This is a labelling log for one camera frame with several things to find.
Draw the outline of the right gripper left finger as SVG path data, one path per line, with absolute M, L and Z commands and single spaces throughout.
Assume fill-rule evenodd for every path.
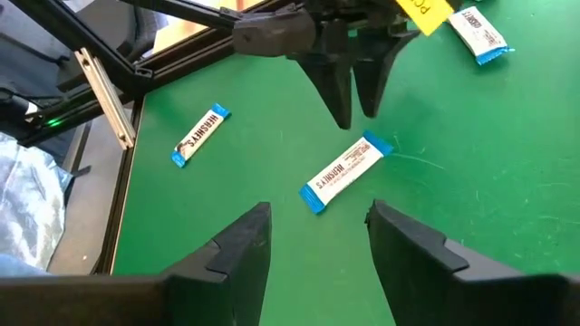
M 4 325 L 257 325 L 271 260 L 260 202 L 156 275 L 8 277 Z

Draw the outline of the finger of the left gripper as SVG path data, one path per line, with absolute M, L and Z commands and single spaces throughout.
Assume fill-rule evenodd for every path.
M 300 53 L 296 62 L 317 89 L 340 129 L 352 122 L 351 68 L 346 22 L 327 22 L 309 53 Z
M 353 65 L 362 111 L 368 118 L 378 115 L 382 95 L 398 53 L 419 31 L 361 29 L 357 34 L 358 53 Z

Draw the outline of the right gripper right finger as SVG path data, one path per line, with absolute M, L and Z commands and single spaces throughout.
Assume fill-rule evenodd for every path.
M 524 274 L 375 200 L 372 260 L 398 325 L 576 325 L 579 278 Z

